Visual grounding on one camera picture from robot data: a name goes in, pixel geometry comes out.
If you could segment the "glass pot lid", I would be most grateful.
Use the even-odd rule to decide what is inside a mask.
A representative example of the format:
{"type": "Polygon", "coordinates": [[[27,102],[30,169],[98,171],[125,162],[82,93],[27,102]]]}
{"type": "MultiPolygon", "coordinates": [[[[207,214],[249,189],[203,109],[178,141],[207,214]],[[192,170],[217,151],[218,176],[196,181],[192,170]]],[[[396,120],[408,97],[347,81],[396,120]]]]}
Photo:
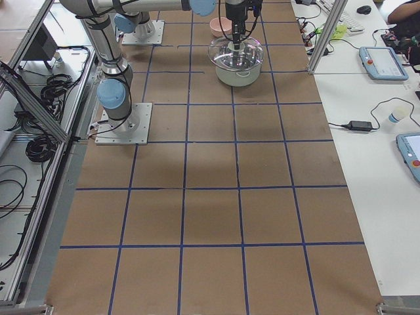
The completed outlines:
{"type": "Polygon", "coordinates": [[[252,37],[243,39],[238,49],[233,41],[216,38],[208,46],[207,55],[216,67],[231,72],[252,70],[264,61],[263,47],[252,37]]]}

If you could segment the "white cooking pot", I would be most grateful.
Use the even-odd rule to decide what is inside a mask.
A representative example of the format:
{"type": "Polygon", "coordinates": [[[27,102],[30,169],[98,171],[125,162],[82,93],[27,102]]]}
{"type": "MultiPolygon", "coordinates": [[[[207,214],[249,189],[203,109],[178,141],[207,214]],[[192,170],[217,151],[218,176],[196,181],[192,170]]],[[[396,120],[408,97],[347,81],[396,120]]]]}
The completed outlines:
{"type": "Polygon", "coordinates": [[[262,64],[245,71],[230,71],[215,66],[216,75],[220,81],[231,87],[245,87],[254,83],[261,73],[262,64]]]}

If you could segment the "pink bowl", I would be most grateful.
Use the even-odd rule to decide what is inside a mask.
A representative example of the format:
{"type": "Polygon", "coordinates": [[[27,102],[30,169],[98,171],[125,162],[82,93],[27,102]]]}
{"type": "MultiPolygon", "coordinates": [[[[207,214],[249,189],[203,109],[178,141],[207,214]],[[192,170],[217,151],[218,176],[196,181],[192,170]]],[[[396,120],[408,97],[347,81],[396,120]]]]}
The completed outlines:
{"type": "Polygon", "coordinates": [[[225,17],[214,18],[209,22],[211,33],[215,37],[221,37],[225,33],[226,35],[231,34],[232,23],[225,17]]]}

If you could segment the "white keyboard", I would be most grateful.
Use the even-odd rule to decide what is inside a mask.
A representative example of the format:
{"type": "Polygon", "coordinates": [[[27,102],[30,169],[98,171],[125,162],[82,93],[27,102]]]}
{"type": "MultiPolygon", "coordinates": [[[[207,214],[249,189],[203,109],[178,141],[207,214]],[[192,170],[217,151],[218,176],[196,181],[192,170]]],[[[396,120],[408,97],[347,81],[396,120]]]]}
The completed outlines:
{"type": "MultiPolygon", "coordinates": [[[[335,4],[335,1],[316,0],[316,4],[319,5],[324,12],[329,14],[335,4]]],[[[361,25],[357,20],[353,19],[353,17],[351,17],[351,15],[349,15],[349,13],[345,10],[341,13],[339,24],[347,27],[347,33],[349,35],[358,35],[365,31],[365,27],[363,27],[363,25],[361,25]]]]}

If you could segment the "black computer mouse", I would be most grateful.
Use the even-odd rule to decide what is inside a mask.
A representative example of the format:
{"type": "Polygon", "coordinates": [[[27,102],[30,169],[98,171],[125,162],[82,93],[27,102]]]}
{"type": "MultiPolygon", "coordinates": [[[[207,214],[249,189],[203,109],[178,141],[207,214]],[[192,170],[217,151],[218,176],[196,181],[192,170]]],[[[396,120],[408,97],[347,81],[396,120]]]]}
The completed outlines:
{"type": "Polygon", "coordinates": [[[363,5],[363,6],[361,6],[361,7],[358,7],[358,8],[356,9],[356,12],[357,12],[358,14],[364,14],[364,15],[367,15],[367,14],[369,14],[369,13],[371,12],[371,7],[370,7],[369,5],[363,5]]]}

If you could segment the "upper blue teach pendant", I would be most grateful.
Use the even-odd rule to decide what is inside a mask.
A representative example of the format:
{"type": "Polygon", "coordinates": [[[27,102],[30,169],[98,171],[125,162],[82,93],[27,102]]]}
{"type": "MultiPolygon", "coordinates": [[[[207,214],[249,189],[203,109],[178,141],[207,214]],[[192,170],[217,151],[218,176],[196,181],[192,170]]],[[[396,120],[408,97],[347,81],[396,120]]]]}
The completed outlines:
{"type": "Polygon", "coordinates": [[[409,78],[390,47],[360,47],[358,55],[371,79],[405,81],[409,78]]]}

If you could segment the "blue teach pendant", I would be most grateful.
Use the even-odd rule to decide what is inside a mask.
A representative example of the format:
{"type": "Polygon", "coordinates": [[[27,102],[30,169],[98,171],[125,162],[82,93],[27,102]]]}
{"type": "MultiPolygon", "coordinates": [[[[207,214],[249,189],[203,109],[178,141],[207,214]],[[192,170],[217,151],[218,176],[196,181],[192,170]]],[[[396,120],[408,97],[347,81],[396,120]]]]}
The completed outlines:
{"type": "Polygon", "coordinates": [[[397,148],[416,182],[419,182],[419,139],[419,132],[396,136],[397,148]]]}
{"type": "Polygon", "coordinates": [[[390,47],[360,47],[358,55],[371,79],[405,81],[409,78],[390,47]]]}

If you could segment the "black power adapter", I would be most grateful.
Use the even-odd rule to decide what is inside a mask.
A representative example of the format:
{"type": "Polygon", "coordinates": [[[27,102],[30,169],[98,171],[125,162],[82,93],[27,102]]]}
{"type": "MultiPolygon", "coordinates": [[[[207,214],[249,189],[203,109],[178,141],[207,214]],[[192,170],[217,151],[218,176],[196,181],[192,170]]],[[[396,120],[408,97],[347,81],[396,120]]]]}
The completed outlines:
{"type": "Polygon", "coordinates": [[[370,121],[350,121],[347,128],[351,131],[370,132],[373,130],[373,125],[370,121]]]}

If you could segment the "paper cup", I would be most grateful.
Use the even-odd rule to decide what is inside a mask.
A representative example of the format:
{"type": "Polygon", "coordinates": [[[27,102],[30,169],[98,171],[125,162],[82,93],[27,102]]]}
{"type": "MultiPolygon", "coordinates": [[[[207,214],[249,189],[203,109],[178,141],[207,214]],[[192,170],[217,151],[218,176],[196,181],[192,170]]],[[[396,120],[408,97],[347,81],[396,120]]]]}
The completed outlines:
{"type": "Polygon", "coordinates": [[[388,116],[388,120],[392,123],[398,123],[404,118],[408,117],[410,114],[410,109],[406,106],[397,106],[388,116]]]}

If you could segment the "lower blue teach pendant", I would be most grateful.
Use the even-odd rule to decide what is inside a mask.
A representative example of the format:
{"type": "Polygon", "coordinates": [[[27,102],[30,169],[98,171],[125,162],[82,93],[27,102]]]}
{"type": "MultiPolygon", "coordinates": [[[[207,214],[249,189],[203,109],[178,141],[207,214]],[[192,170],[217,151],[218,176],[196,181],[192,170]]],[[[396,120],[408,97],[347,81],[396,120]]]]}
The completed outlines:
{"type": "Polygon", "coordinates": [[[419,132],[396,136],[397,148],[416,182],[419,182],[419,139],[419,132]]]}

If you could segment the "aluminium frame post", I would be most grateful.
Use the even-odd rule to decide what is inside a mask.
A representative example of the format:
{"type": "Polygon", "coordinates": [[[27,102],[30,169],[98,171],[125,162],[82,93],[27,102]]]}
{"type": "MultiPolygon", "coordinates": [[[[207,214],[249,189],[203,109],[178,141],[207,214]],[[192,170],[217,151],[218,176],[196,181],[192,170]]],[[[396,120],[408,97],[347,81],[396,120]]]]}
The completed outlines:
{"type": "Polygon", "coordinates": [[[339,18],[341,17],[345,7],[347,5],[347,0],[336,0],[333,4],[331,11],[325,21],[324,28],[322,30],[321,36],[317,45],[315,46],[312,56],[308,63],[308,73],[314,74],[316,68],[321,60],[321,57],[324,55],[324,51],[327,47],[331,36],[333,35],[339,18]]]}

